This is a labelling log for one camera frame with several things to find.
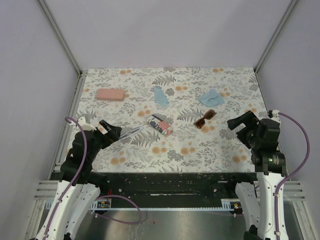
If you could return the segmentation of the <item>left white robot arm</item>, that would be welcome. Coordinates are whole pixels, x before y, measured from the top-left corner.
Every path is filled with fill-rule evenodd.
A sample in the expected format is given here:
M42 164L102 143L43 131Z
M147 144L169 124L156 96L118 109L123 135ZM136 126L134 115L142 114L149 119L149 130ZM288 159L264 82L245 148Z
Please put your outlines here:
M73 240L96 198L107 195L107 178L92 171L93 161L100 152L121 138L122 128L105 120L99 124L103 130L87 123L81 117L65 119L78 128L64 163L60 168L62 178L58 181L53 204L37 233L37 240Z

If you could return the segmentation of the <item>brown sunglasses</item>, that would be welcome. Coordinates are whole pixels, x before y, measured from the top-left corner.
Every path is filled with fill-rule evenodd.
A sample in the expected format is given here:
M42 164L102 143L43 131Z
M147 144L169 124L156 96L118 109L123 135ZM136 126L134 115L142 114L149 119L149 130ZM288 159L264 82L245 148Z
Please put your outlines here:
M216 114L217 113L213 109L210 109L203 115L203 117L195 121L193 125L196 128L201 129L205 125L206 120L211 120Z

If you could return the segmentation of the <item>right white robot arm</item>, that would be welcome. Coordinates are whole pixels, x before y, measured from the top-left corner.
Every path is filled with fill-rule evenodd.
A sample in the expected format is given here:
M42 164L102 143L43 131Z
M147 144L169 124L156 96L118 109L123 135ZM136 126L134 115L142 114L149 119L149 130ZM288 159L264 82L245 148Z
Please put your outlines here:
M289 238L284 211L284 182L287 179L286 158L278 149L281 120L278 111L268 113L268 118L258 119L252 112L229 119L228 128L234 130L241 124L237 138L251 150L259 186L235 180L228 184L228 194L238 198L245 218L245 240L287 240Z

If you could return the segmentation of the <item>pink glasses case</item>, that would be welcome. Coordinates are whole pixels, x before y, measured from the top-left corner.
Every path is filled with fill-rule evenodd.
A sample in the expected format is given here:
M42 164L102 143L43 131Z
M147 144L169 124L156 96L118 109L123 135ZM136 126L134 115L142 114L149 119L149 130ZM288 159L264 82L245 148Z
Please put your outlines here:
M124 98L125 91L123 89L100 88L96 93L96 99L100 101L121 102Z

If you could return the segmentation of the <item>flag pattern glasses case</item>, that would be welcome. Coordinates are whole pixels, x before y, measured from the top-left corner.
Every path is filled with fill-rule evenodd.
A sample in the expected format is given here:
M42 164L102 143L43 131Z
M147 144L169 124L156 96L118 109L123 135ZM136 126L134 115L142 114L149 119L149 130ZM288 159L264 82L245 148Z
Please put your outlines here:
M147 120L147 124L150 125L153 129L158 131L164 136L169 136L173 133L172 126L167 123L166 121L162 120L161 118L157 117L156 115L150 115Z

